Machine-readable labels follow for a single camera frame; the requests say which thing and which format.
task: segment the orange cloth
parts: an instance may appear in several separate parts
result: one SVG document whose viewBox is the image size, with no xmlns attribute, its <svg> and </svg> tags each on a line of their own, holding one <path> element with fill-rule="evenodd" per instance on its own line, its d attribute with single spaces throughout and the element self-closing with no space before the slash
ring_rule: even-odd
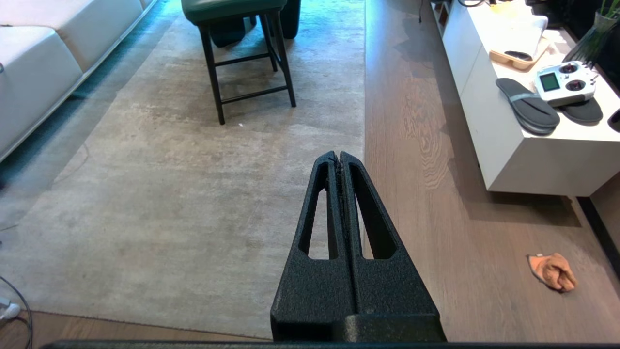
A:
<svg viewBox="0 0 620 349">
<path fill-rule="evenodd" d="M 547 287 L 558 292 L 568 292 L 577 287 L 577 279 L 570 270 L 569 262 L 561 254 L 528 255 L 528 261 L 532 273 Z"/>
</svg>

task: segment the gray rug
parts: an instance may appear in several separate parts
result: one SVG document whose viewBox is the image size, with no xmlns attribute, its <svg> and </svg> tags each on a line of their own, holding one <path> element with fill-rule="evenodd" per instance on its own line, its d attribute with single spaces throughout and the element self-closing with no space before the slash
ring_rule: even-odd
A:
<svg viewBox="0 0 620 349">
<path fill-rule="evenodd" d="M 220 126 L 198 30 L 161 1 L 0 165 L 0 274 L 34 310 L 271 337 L 312 163 L 363 151 L 364 1 L 302 9 L 297 108 L 270 94 Z M 264 51 L 259 24 L 216 61 Z M 218 73 L 224 97 L 284 83 L 269 59 Z"/>
</svg>

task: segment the white plug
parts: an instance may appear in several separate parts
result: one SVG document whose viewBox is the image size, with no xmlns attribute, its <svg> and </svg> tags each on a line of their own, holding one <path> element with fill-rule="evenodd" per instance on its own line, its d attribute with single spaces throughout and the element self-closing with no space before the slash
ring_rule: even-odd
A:
<svg viewBox="0 0 620 349">
<path fill-rule="evenodd" d="M 2 315 L 0 315 L 0 320 L 11 320 L 15 319 L 19 312 L 22 311 L 22 308 L 17 303 L 10 303 L 9 307 L 7 307 Z"/>
</svg>

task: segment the bar stool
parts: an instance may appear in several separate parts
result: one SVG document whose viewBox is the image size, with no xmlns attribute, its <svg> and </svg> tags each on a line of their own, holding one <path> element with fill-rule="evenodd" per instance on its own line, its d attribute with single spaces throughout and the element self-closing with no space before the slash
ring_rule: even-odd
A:
<svg viewBox="0 0 620 349">
<path fill-rule="evenodd" d="M 224 125 L 225 123 L 222 106 L 227 103 L 242 101 L 243 99 L 262 96 L 268 93 L 288 90 L 288 97 L 291 100 L 291 107 L 296 106 L 291 73 L 288 69 L 288 60 L 286 59 L 282 24 L 280 23 L 280 10 L 282 10 L 284 5 L 286 5 L 286 0 L 182 0 L 181 3 L 185 17 L 200 30 L 202 46 L 205 50 L 206 66 L 209 69 L 209 77 L 211 79 L 211 87 L 213 88 L 213 97 L 215 98 L 215 106 L 218 110 L 220 125 Z M 259 16 L 260 25 L 263 28 L 265 43 L 267 44 L 267 53 L 216 63 L 213 58 L 213 47 L 211 46 L 210 26 L 223 20 L 256 15 Z M 276 46 L 278 47 L 279 56 L 276 54 L 271 43 L 271 36 L 268 29 L 269 18 L 272 20 L 273 32 L 275 34 L 275 41 Z M 282 69 L 284 79 L 286 81 L 285 86 L 248 93 L 242 96 L 224 99 L 221 98 L 219 93 L 218 75 L 215 69 L 216 67 L 267 57 L 271 59 L 273 71 L 278 71 L 278 65 Z"/>
</svg>

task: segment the black stool leg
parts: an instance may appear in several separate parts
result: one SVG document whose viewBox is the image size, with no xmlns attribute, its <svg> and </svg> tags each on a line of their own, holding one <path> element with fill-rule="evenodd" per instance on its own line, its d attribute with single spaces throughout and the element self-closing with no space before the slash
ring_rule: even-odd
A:
<svg viewBox="0 0 620 349">
<path fill-rule="evenodd" d="M 218 110 L 219 124 L 224 125 L 224 109 L 222 108 L 222 97 L 219 95 L 218 74 L 215 71 L 211 34 L 209 33 L 208 26 L 201 26 L 198 27 L 198 29 L 200 29 L 202 47 L 205 49 L 206 67 L 209 69 L 209 78 L 211 79 L 211 88 L 213 89 L 213 97 L 215 98 L 215 108 Z"/>
<path fill-rule="evenodd" d="M 269 35 L 269 21 L 266 14 L 259 15 L 260 26 L 263 27 L 263 35 L 265 36 L 265 43 L 267 44 L 267 50 L 269 51 L 269 59 L 272 61 L 273 71 L 278 71 L 278 65 L 275 63 L 275 52 L 273 51 L 273 45 L 271 43 L 271 35 Z"/>
<path fill-rule="evenodd" d="M 280 53 L 280 66 L 282 67 L 282 72 L 284 73 L 284 80 L 286 81 L 286 87 L 288 88 L 288 97 L 291 99 L 291 107 L 296 107 L 297 103 L 295 103 L 295 92 L 293 92 L 291 72 L 288 69 L 288 60 L 286 59 L 286 47 L 284 46 L 282 24 L 280 23 L 280 11 L 271 12 L 269 16 L 272 18 L 273 21 L 275 42 L 278 45 L 278 52 Z"/>
</svg>

